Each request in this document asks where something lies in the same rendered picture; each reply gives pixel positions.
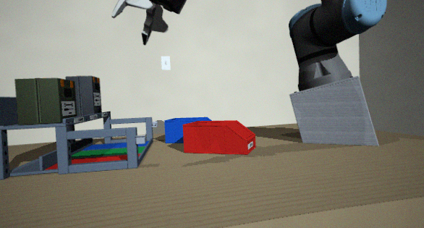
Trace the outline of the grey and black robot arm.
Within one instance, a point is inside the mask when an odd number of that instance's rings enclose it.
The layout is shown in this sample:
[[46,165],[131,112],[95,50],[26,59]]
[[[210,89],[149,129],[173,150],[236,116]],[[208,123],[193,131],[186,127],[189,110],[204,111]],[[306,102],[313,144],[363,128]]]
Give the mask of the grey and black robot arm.
[[337,44],[378,24],[387,0],[321,0],[289,21],[299,66],[299,91],[350,78]]

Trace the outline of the red plastic bin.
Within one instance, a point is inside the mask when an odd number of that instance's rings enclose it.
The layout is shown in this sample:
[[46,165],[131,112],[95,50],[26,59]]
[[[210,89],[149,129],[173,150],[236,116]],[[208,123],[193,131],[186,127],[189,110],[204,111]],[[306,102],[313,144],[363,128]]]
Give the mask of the red plastic bin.
[[184,124],[183,139],[185,153],[247,155],[255,148],[255,134],[237,120]]

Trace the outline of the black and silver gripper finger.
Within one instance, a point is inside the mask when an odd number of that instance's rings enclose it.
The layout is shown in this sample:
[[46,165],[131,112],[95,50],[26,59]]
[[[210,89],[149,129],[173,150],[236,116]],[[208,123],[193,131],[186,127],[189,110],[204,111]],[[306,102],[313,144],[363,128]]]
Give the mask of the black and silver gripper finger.
[[166,33],[168,25],[162,18],[163,8],[157,4],[155,0],[152,0],[153,6],[146,10],[146,19],[144,22],[144,28],[142,31],[143,45],[146,45],[152,31]]
[[120,13],[122,13],[126,6],[137,7],[141,9],[150,9],[153,4],[149,0],[118,0],[111,16],[115,18]]

